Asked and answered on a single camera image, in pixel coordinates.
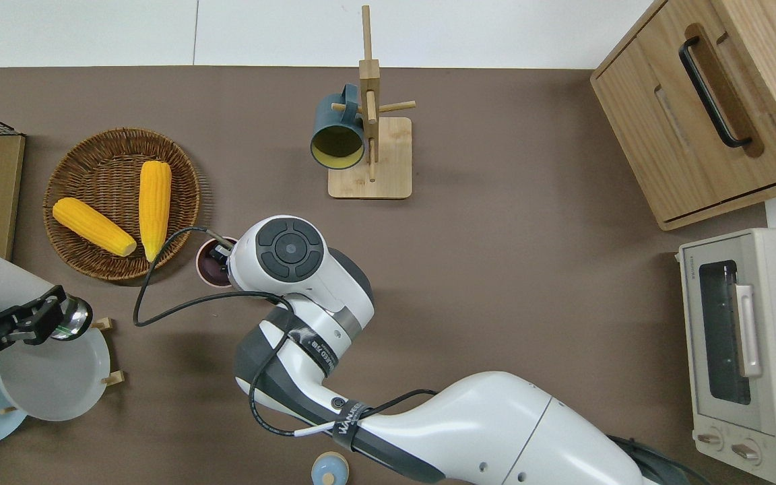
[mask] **oven door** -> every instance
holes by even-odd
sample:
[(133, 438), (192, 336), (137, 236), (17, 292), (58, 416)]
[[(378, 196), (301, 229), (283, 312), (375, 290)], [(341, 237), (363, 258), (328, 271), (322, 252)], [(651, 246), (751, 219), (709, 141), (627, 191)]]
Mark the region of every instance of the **oven door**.
[(697, 412), (774, 435), (754, 237), (714, 240), (683, 257)]

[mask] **mug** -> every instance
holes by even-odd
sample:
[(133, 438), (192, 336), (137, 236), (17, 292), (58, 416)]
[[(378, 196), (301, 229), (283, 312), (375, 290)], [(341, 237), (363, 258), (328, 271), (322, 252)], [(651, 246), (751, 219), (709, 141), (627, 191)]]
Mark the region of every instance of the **mug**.
[[(333, 110), (332, 102), (344, 104)], [(313, 123), (311, 154), (322, 166), (341, 170), (364, 157), (364, 122), (358, 114), (358, 86), (348, 84), (339, 94), (330, 94), (317, 106)]]

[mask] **yellow corn cob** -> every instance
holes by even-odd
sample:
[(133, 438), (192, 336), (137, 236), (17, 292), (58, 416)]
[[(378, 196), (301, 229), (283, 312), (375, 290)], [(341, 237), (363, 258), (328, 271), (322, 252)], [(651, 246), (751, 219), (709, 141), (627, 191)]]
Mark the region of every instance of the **yellow corn cob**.
[(114, 255), (126, 257), (136, 249), (136, 240), (130, 234), (74, 197), (59, 199), (53, 206), (53, 218)]
[(166, 240), (171, 189), (172, 172), (167, 163), (149, 160), (142, 164), (139, 172), (139, 238), (148, 261), (154, 261)]

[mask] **black drawer handle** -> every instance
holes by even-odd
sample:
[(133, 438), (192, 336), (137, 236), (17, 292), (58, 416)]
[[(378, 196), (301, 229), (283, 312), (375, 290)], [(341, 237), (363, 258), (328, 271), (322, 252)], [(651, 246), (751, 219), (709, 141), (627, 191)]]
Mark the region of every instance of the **black drawer handle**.
[(699, 100), (703, 102), (705, 112), (709, 114), (711, 124), (717, 130), (717, 135), (720, 136), (721, 141), (726, 144), (727, 147), (738, 148), (743, 147), (752, 141), (752, 138), (742, 138), (739, 140), (732, 135), (730, 128), (726, 126), (726, 122), (723, 120), (723, 115), (720, 113), (720, 108), (715, 104), (714, 99), (711, 97), (709, 87), (705, 85), (702, 75), (699, 74), (696, 63), (693, 62), (693, 58), (690, 57), (690, 46), (695, 46), (699, 43), (699, 36), (690, 37), (681, 47), (678, 49), (678, 58), (681, 59), (681, 64), (684, 66), (684, 70), (687, 71), (687, 77), (690, 78), (690, 82), (693, 83), (693, 88), (697, 90)]

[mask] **round woven basket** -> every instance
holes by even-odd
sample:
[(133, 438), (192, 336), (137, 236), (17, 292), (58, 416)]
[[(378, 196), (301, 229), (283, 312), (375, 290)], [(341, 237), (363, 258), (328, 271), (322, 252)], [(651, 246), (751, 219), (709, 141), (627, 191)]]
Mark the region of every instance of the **round woven basket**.
[[(174, 141), (140, 128), (111, 129), (81, 141), (56, 166), (44, 194), (44, 226), (53, 248), (78, 272), (101, 280), (130, 280), (144, 276), (149, 262), (139, 243), (139, 171), (142, 162), (160, 160), (172, 171), (170, 217), (166, 237), (196, 224), (199, 179), (184, 150)], [(53, 218), (53, 205), (62, 197), (77, 197), (104, 214), (138, 244), (128, 257), (117, 257), (93, 245)], [(160, 255), (158, 266), (185, 245), (187, 234)]]

